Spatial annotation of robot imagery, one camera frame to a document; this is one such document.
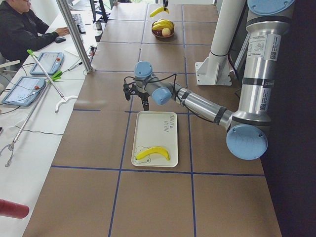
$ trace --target banana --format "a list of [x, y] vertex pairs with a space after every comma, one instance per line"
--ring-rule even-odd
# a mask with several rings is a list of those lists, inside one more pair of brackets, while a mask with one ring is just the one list
[[172, 28], [173, 28], [173, 23], [172, 23], [171, 21], [169, 21], [169, 20], [164, 20], [164, 19], [158, 20], [158, 21], [156, 21], [156, 22], [154, 23], [154, 26], [155, 26], [155, 25], [158, 25], [158, 24], [168, 25], [168, 28], [169, 28], [169, 29], [172, 29]]
[[169, 14], [169, 10], [168, 10], [168, 8], [165, 8], [165, 7], [158, 7], [155, 11], [153, 11], [152, 13], [150, 13], [150, 17], [154, 17], [154, 16], [156, 16], [158, 13], [160, 13], [160, 12], [162, 12], [162, 11], [165, 11], [165, 12], [167, 12], [168, 14]]
[[168, 24], [156, 24], [152, 27], [152, 29], [155, 30], [159, 30], [159, 29], [163, 29], [163, 28], [168, 28], [169, 30], [172, 30], [172, 27], [170, 27], [170, 25]]
[[140, 153], [136, 156], [136, 160], [143, 159], [143, 158], [145, 158], [146, 156], [149, 156], [150, 154], [154, 154], [154, 153], [158, 153], [158, 154], [164, 156], [167, 160], [170, 160], [168, 150], [165, 149], [165, 148], [163, 148], [163, 147], [152, 147], [152, 148], [148, 148], [147, 150], [144, 150], [144, 151], [140, 152]]

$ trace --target table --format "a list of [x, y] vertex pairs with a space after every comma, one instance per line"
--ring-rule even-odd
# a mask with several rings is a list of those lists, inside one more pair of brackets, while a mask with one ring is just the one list
[[[237, 87], [197, 86], [194, 63], [209, 53], [217, 21], [209, 5], [157, 4], [113, 8], [24, 237], [244, 237], [281, 236], [260, 160], [234, 157], [223, 128], [168, 102], [152, 111], [178, 116], [175, 168], [131, 164], [139, 98], [126, 101], [123, 78], [138, 61], [150, 61], [159, 78], [178, 82], [235, 111]], [[150, 26], [175, 23], [171, 41]]]
[[[89, 22], [89, 19], [92, 19], [90, 12], [81, 11], [74, 13], [81, 13], [86, 18], [86, 22]], [[66, 24], [62, 15], [59, 14], [47, 31], [51, 32], [56, 28], [63, 26], [66, 26]], [[82, 36], [84, 44], [96, 45], [93, 25], [86, 25], [86, 30], [87, 34]], [[79, 57], [64, 50], [67, 48], [74, 48], [71, 36], [67, 35], [65, 37], [67, 39], [65, 42], [60, 44], [52, 43], [41, 51], [35, 52], [35, 55], [38, 56], [42, 51], [63, 52], [65, 58], [61, 71], [65, 71], [79, 60]], [[33, 59], [28, 57], [24, 64], [33, 62]], [[31, 66], [25, 66], [24, 69], [27, 74], [30, 75], [29, 71]], [[56, 84], [66, 96], [78, 95], [84, 82], [85, 74], [83, 65], [80, 65], [77, 68], [64, 73], [62, 78], [58, 80]], [[24, 75], [25, 72], [20, 69], [12, 79], [12, 82], [17, 82], [17, 80]], [[4, 92], [1, 95], [1, 100], [6, 93], [7, 92]], [[60, 96], [56, 90], [51, 87], [44, 98], [42, 98], [42, 101], [25, 127], [27, 130], [40, 131], [46, 134], [23, 131], [14, 146], [14, 157], [10, 167], [5, 167], [4, 165], [7, 163], [11, 152], [6, 149], [0, 157], [0, 198], [22, 203], [30, 208], [29, 215], [24, 219], [0, 216], [1, 237], [22, 236], [31, 217], [76, 100], [70, 100], [68, 103], [62, 104], [59, 112], [56, 114], [55, 105], [58, 101], [60, 101]], [[5, 113], [16, 107], [17, 106], [1, 105], [1, 110], [2, 113]], [[16, 126], [21, 126], [32, 107], [33, 105], [29, 107], [20, 107], [18, 110], [0, 115], [0, 123], [4, 128], [0, 140], [1, 149], [12, 142], [19, 130]]]

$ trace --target white column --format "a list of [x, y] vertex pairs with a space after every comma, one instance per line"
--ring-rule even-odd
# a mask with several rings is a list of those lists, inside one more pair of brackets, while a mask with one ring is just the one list
[[227, 53], [245, 0], [223, 0], [209, 56], [197, 62], [198, 85], [231, 85]]
[[60, 13], [56, 0], [32, 0], [31, 4], [36, 16], [48, 25]]

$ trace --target touchscreen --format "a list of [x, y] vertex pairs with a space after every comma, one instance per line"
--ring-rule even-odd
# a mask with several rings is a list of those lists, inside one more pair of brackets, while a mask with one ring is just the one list
[[[44, 53], [40, 57], [39, 62], [44, 67], [45, 71], [50, 72], [56, 62], [57, 57], [58, 53]], [[42, 70], [38, 65], [36, 65], [33, 72], [41, 73]]]
[[40, 79], [34, 78], [23, 78], [17, 86], [15, 86], [14, 90], [7, 97], [6, 101], [15, 102], [18, 101], [20, 103], [25, 103], [29, 96], [34, 94], [34, 88]]

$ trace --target keyboard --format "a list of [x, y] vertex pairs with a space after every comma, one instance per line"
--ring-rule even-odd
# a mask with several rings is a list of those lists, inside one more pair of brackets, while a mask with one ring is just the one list
[[80, 34], [85, 34], [85, 28], [84, 28], [84, 23], [81, 17], [81, 14], [79, 13], [74, 13], [72, 14], [73, 20], [75, 21], [75, 24], [77, 25], [79, 29]]

